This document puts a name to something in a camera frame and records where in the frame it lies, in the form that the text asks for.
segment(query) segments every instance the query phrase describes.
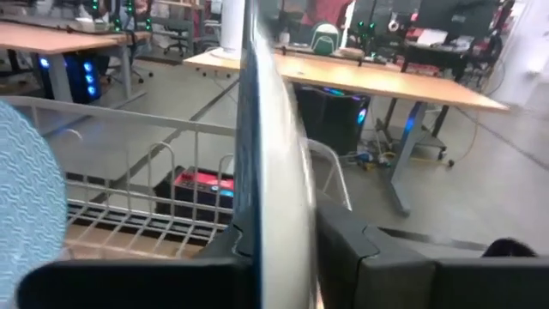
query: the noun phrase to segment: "white pole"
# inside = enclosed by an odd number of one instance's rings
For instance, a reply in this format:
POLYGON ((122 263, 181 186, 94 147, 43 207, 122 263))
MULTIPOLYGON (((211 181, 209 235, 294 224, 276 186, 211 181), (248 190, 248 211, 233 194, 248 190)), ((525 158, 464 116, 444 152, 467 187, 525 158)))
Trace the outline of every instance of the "white pole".
POLYGON ((220 58, 240 59, 244 31, 244 0, 224 0, 221 10, 221 48, 213 51, 220 58))

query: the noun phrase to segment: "person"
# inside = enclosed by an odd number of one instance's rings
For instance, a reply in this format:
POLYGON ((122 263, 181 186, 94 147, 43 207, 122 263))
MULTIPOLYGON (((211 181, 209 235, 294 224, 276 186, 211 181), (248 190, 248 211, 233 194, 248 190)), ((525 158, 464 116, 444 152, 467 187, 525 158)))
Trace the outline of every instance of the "person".
POLYGON ((309 0, 301 18, 298 42, 310 44, 312 30, 319 22, 328 22, 341 28, 345 24, 345 12, 353 0, 309 0))

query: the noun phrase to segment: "white wall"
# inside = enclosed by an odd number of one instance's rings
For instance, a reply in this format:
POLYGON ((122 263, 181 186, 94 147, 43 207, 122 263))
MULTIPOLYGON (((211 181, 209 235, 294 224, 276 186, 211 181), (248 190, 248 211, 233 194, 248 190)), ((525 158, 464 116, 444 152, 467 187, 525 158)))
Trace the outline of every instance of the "white wall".
POLYGON ((507 41, 486 92, 499 102, 528 108, 549 105, 549 0, 522 0, 526 8, 507 41), (530 71, 538 70, 539 74, 530 71))

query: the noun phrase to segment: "wooden desk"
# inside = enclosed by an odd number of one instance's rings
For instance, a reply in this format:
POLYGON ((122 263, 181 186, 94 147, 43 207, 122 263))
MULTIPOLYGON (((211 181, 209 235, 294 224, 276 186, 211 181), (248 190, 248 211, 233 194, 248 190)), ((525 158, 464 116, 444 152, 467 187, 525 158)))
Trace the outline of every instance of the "wooden desk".
MULTIPOLYGON (((384 67, 358 67, 276 53, 273 56, 279 73, 291 82, 416 101, 408 116, 395 160, 391 162, 390 169, 380 170, 393 204, 405 216, 409 215, 411 208, 400 179, 413 147, 424 134, 421 127, 427 108, 426 102, 487 112, 509 110, 482 94, 445 79, 395 72, 384 67)), ((186 59, 184 64, 198 69, 233 72, 240 68, 239 61, 218 58, 211 51, 186 59)))
MULTIPOLYGON (((274 60, 279 73, 291 82, 484 111, 509 110, 506 106, 458 83, 436 77, 400 73, 384 67, 374 68, 373 65, 358 67, 276 53, 274 60)), ((239 61, 218 58, 212 55, 211 51, 185 59, 184 64, 200 69, 232 72, 240 70, 239 61)))
MULTIPOLYGON (((282 50, 280 49, 280 46, 276 46, 274 49, 274 53, 282 54, 282 50)), ((331 57, 325 57, 325 56, 319 56, 315 55, 313 53, 313 50, 310 47, 297 47, 297 46, 288 46, 287 47, 287 55, 288 56, 294 56, 298 58, 308 58, 313 60, 320 60, 323 62, 331 62, 334 64, 347 64, 351 66, 355 66, 358 63, 358 60, 352 59, 350 57, 344 56, 340 50, 334 51, 334 53, 331 55, 331 57)), ((393 71, 400 71, 401 67, 399 67, 396 64, 374 64, 372 62, 363 62, 362 66, 365 68, 373 68, 373 69, 383 69, 383 70, 393 70, 393 71)))
POLYGON ((158 3, 167 4, 167 5, 174 5, 179 6, 183 8, 189 8, 189 9, 204 9, 204 6, 198 3, 184 3, 180 1, 166 1, 166 0, 159 0, 158 3))
MULTIPOLYGON (((0 21, 0 48, 35 52, 45 56, 50 65, 51 87, 56 100, 72 101, 69 78, 64 67, 63 53, 94 48, 119 49, 123 73, 124 92, 131 99, 130 55, 126 44, 131 37, 126 33, 106 35, 67 33, 66 31, 34 27, 0 21)), ((136 38, 146 39, 151 33, 137 32, 136 38)))
POLYGON ((42 55, 55 55, 117 44, 116 40, 101 35, 66 33, 8 22, 0 22, 0 33, 2 33, 0 48, 37 52, 42 55))

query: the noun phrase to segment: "black panel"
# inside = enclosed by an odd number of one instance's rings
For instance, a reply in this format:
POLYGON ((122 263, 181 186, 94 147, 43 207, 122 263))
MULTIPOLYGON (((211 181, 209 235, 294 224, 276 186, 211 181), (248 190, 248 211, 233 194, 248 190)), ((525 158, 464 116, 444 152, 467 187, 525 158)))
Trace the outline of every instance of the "black panel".
POLYGON ((431 309, 549 308, 549 259, 441 259, 431 309))
POLYGON ((241 309, 252 308, 251 283, 250 266, 233 258, 75 260, 30 273, 17 303, 20 309, 241 309))
POLYGON ((435 264, 317 196, 318 266, 324 306, 427 308, 435 264))
POLYGON ((364 236, 379 254, 361 260, 354 308, 427 308, 434 262, 376 227, 368 227, 364 236))

